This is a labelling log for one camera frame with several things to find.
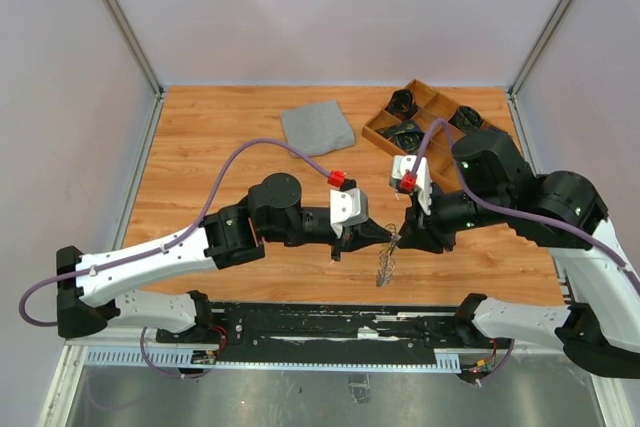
metal frame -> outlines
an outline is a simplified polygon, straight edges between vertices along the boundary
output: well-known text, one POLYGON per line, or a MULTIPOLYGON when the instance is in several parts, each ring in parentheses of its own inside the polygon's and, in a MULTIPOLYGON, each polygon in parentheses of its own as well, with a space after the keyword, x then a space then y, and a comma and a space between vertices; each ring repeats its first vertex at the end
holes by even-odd
POLYGON ((140 45, 140 42, 138 42, 138 39, 133 32, 133 29, 131 28, 126 15, 124 14, 120 3, 118 2, 118 0, 103 1, 105 7, 109 11, 109 14, 111 14, 111 18, 113 19, 114 24, 122 35, 122 40, 124 40, 124 43, 127 44, 131 55, 133 55, 133 58, 138 64, 138 67, 140 68, 142 75, 144 75, 147 83, 149 84, 149 87, 151 87, 151 90, 156 94, 156 96, 162 95, 164 87, 162 86, 162 83, 154 72, 151 63, 147 59, 147 56, 142 50, 142 46, 140 45))
MULTIPOLYGON (((531 163, 534 170, 536 170, 536 165, 539 164, 535 152, 528 142, 530 136, 528 135, 526 122, 522 119, 519 113, 520 109, 517 94, 522 89, 522 86, 526 82, 528 76, 535 67, 537 61, 549 44, 574 1, 575 0, 558 1, 540 36, 532 47, 527 59, 523 63, 522 68, 516 75, 514 83, 506 91, 509 109, 511 111, 518 138, 521 142, 523 153, 525 158, 527 158, 531 163)), ((117 227, 113 233, 112 248, 118 249, 122 246, 122 242, 126 234, 135 198, 142 180, 142 174, 144 172, 155 131, 160 120, 166 92, 151 63, 145 55, 144 50, 142 49, 142 46, 129 24, 118 0, 103 0, 103 2, 118 28, 123 41, 129 48, 133 58, 144 75, 146 82, 156 95, 155 104, 147 121, 144 139, 138 150, 137 162, 130 178, 130 188, 126 198, 124 199, 121 215, 118 217, 117 227)), ((137 342, 139 335, 137 331, 134 333, 130 329, 109 329, 108 334, 108 337, 95 337, 83 339, 83 342, 71 341, 65 344, 46 402, 43 406, 38 422, 39 426, 66 425, 71 406, 73 404, 73 399, 79 385, 88 349, 90 348, 88 346, 132 345, 132 343, 137 342)), ((550 352, 548 349, 519 344, 516 346, 516 353, 545 355, 550 352)), ((592 381, 606 425, 615 427, 633 426, 633 415, 629 409, 629 403, 624 393, 622 382, 619 379, 602 379, 595 376, 592 376, 592 381)))
MULTIPOLYGON (((202 350, 203 346, 185 348, 180 345, 158 346, 152 345, 146 349, 146 353, 156 367, 161 368, 185 368, 203 370, 276 370, 276 371, 312 371, 312 372, 359 372, 363 374, 373 372, 391 373, 431 373, 431 374, 459 374, 461 372, 460 358, 457 353, 435 352, 435 363, 405 365, 402 370, 393 364, 333 364, 333 363, 308 363, 308 362, 229 362, 218 360, 214 365, 194 363, 193 353, 202 350)), ((140 353, 140 346, 110 346, 99 345, 88 347, 84 361, 87 367, 142 367, 147 364, 140 353)))
POLYGON ((508 92, 517 95, 575 0, 559 0, 508 92))

wooden tray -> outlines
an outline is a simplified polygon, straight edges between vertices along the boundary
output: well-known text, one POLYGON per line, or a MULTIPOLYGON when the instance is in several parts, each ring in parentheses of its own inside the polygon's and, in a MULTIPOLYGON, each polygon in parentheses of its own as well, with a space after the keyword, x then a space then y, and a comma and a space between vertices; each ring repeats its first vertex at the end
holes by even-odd
MULTIPOLYGON (((423 131, 426 131, 429 125, 438 117, 446 120, 451 119, 458 110, 458 107, 462 105, 417 79, 409 82, 405 89, 409 89, 413 93, 414 102, 418 106, 418 112, 411 119, 414 120, 423 131)), ((386 107, 387 106, 384 105, 380 111, 364 125, 362 128, 362 136, 390 155, 406 155, 406 152, 400 147, 376 132, 378 129, 392 127, 402 122, 387 112, 385 110, 386 107)), ((481 128, 491 126, 491 123, 484 121, 481 128)), ((464 133, 453 125, 449 124, 449 127, 455 140, 464 136, 464 133)), ((431 139, 425 157, 429 165, 431 179, 442 187, 442 190, 445 192, 453 192, 461 189, 462 186, 455 172, 446 133, 442 127, 438 128, 431 139)))

metal base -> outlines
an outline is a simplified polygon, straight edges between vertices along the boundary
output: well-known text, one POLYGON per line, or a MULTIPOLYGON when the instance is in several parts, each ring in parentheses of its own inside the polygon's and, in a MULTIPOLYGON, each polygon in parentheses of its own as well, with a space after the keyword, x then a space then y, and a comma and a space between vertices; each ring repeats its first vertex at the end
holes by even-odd
POLYGON ((87 369, 78 393, 68 427, 604 425, 590 376, 558 356, 515 357, 480 389, 451 374, 216 370, 181 381, 114 367, 87 369))

wire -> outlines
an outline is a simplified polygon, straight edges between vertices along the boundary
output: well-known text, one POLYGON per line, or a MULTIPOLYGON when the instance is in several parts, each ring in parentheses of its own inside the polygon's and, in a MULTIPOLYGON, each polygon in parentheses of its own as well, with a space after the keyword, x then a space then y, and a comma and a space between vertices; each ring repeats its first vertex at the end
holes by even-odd
POLYGON ((478 360, 475 364, 470 364, 465 366, 463 370, 470 370, 471 372, 477 373, 479 369, 482 369, 486 366, 489 367, 489 362, 491 362, 491 367, 496 365, 496 353, 498 352, 498 341, 497 339, 491 339, 491 343, 493 344, 493 350, 488 357, 484 359, 478 360))
POLYGON ((220 354, 227 346, 227 331, 221 325, 216 325, 214 330, 220 334, 220 346, 218 347, 218 358, 220 358, 220 354))
POLYGON ((160 367, 154 365, 153 362, 151 362, 151 359, 149 358, 149 354, 147 354, 147 351, 144 348, 144 337, 146 334, 147 334, 147 327, 143 327, 142 332, 140 333, 140 354, 142 354, 142 360, 144 360, 144 363, 147 364, 147 367, 149 367, 154 372, 157 372, 160 375, 164 375, 165 377, 170 377, 172 379, 199 379, 200 377, 204 377, 211 370, 213 370, 213 369, 206 369, 204 372, 200 374, 177 374, 175 372, 167 372, 166 370, 161 369, 160 367))
MULTIPOLYGON (((175 245, 178 245, 180 242, 184 241, 187 237, 189 237, 191 234, 193 234, 193 232, 200 225, 200 222, 202 221, 204 216, 207 215, 207 212, 209 212, 209 208, 211 207, 211 204, 213 203, 213 199, 214 199, 216 193, 218 192, 218 188, 220 187, 220 184, 222 183, 222 179, 224 178, 224 175, 227 173, 227 170, 229 170, 229 167, 231 166, 231 163, 244 150, 246 150, 247 148, 251 147, 252 145, 256 145, 256 144, 272 144, 272 145, 277 145, 279 147, 283 147, 283 148, 287 149, 289 152, 292 152, 292 153, 296 154, 298 157, 300 157, 302 160, 304 160, 306 163, 308 163, 311 167, 313 167, 315 170, 317 170, 324 177, 329 178, 329 176, 331 175, 329 171, 327 171, 320 164, 318 164, 316 161, 311 159, 311 157, 309 157, 307 154, 305 154, 304 152, 296 149, 295 147, 292 147, 291 145, 287 144, 286 142, 284 142, 282 140, 269 139, 269 138, 266 138, 266 137, 260 137, 258 139, 250 140, 249 142, 246 142, 245 144, 243 144, 240 147, 238 147, 229 156, 227 161, 224 163, 224 165, 220 169, 220 172, 218 173, 218 177, 216 178, 215 183, 213 184, 213 187, 211 189, 211 192, 209 193, 209 197, 207 198, 207 201, 205 202, 204 206, 202 207, 202 210, 198 214, 198 217, 196 218, 196 220, 191 225, 189 225, 189 227, 187 227, 187 229, 184 232, 182 232, 182 234, 177 236, 175 239, 167 242, 167 244, 164 245, 163 248, 156 247, 154 249, 150 249, 150 250, 147 250, 145 252, 141 252, 139 254, 134 254, 134 255, 130 255, 129 257, 124 257, 122 259, 113 260, 111 262, 106 262, 104 264, 101 264, 101 265, 93 267, 93 271, 102 272, 103 270, 112 269, 112 268, 118 267, 120 265, 128 264, 129 262, 135 262, 137 260, 146 259, 146 258, 151 257, 153 255, 160 254, 161 252, 166 251, 167 249, 170 249, 175 245)), ((76 277, 80 277, 82 275, 87 275, 91 271, 92 271, 92 269, 89 268, 89 269, 77 270, 75 272, 68 272, 66 274, 56 275, 54 277, 50 277, 48 279, 41 280, 40 282, 32 285, 31 287, 29 287, 26 290, 26 292, 24 294, 22 294, 22 297, 20 298, 20 302, 18 304, 18 312, 20 313, 20 317, 22 317, 22 319, 25 322, 27 322, 27 323, 29 323, 31 325, 35 325, 36 327, 55 327, 56 325, 58 325, 58 323, 55 322, 55 321, 46 322, 46 321, 34 319, 33 317, 31 317, 27 313, 27 309, 26 309, 27 300, 29 300, 29 297, 31 297, 36 291, 40 290, 41 288, 43 288, 43 287, 45 287, 47 285, 53 284, 55 282, 61 282, 63 280, 73 279, 73 278, 76 278, 76 277)))
MULTIPOLYGON (((420 144, 420 148, 418 149, 418 153, 416 154, 418 159, 422 159, 422 157, 424 156, 424 153, 425 153, 425 151, 427 149, 427 145, 429 144, 429 141, 431 140, 431 137, 433 137, 433 135, 435 134, 435 132, 436 132, 436 130, 437 130, 437 128, 439 126, 442 126, 444 128, 445 133, 447 134, 447 140, 449 142, 449 149, 453 149, 453 144, 455 142, 453 140, 453 135, 451 134, 451 128, 449 127, 449 124, 448 124, 448 122, 446 120, 444 120, 442 118, 438 118, 438 119, 434 120, 431 123, 431 125, 429 126, 429 129, 425 133, 424 138, 422 139, 422 143, 420 144)), ((411 177, 415 177, 416 171, 418 170, 418 167, 419 167, 420 164, 421 164, 421 162, 414 162, 413 168, 411 169, 411 174, 410 174, 411 177)), ((491 202, 487 202, 486 200, 481 199, 467 185, 467 183, 464 180, 464 177, 462 175, 462 172, 460 171, 460 168, 458 167, 457 162, 454 162, 453 165, 455 166, 456 173, 458 174, 458 178, 460 179, 460 184, 462 185, 462 189, 464 190, 465 194, 467 194, 467 196, 469 196, 469 198, 471 200, 473 200, 479 206, 484 207, 487 210, 491 210, 493 212, 497 212, 498 214, 508 215, 510 217, 516 217, 516 218, 519 218, 519 219, 529 220, 529 221, 532 221, 532 222, 539 222, 541 224, 548 225, 548 226, 551 226, 551 227, 555 227, 557 229, 564 230, 565 232, 569 232, 570 234, 573 234, 576 237, 578 237, 578 238, 584 240, 585 242, 591 244, 592 246, 600 249, 602 252, 607 254, 607 256, 611 260, 613 260, 618 266, 624 267, 626 265, 626 261, 615 250, 613 250, 611 247, 609 247, 607 244, 605 244, 604 242, 594 238, 593 236, 589 235, 585 231, 580 230, 579 228, 577 228, 577 227, 575 227, 575 226, 573 226, 571 224, 568 224, 568 223, 563 222, 561 220, 553 219, 551 217, 545 217, 543 215, 532 214, 530 212, 523 212, 523 211, 520 211, 520 210, 510 209, 510 208, 507 208, 507 207, 502 207, 502 206, 495 205, 495 204, 492 204, 491 202)))
POLYGON ((376 287, 384 287, 391 282, 393 271, 396 268, 396 261, 393 259, 392 254, 396 249, 398 240, 400 240, 395 224, 387 224, 384 228, 391 232, 391 239, 389 243, 380 246, 380 254, 378 256, 380 269, 378 269, 376 275, 376 287))
POLYGON ((493 368, 493 370, 491 372, 489 372, 487 375, 485 375, 482 379, 478 380, 478 382, 480 382, 481 386, 485 385, 488 381, 490 381, 492 378, 494 378, 498 374, 498 372, 500 372, 504 368, 506 363, 511 358, 511 354, 513 353, 513 347, 515 345, 516 345, 516 341, 514 339, 511 339, 511 344, 509 345, 509 348, 507 349, 507 353, 504 354, 504 357, 502 357, 502 359, 500 360, 500 363, 498 365, 496 365, 493 368))

white wall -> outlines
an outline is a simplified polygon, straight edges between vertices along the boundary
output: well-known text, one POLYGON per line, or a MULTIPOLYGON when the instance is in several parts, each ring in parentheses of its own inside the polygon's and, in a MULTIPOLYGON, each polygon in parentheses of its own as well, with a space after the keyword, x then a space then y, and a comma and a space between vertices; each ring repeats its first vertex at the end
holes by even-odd
MULTIPOLYGON (((636 269, 639 99, 640 0, 577 0, 519 96, 542 168, 595 183, 636 269)), ((633 389, 640 423, 640 382, 633 389)))
MULTIPOLYGON (((18 316, 55 252, 108 246, 147 89, 100 0, 0 0, 0 325, 3 426, 31 426, 62 342, 18 316)), ((29 311, 55 318, 55 289, 29 311)))
POLYGON ((120 0, 170 84, 507 85, 557 0, 120 0))

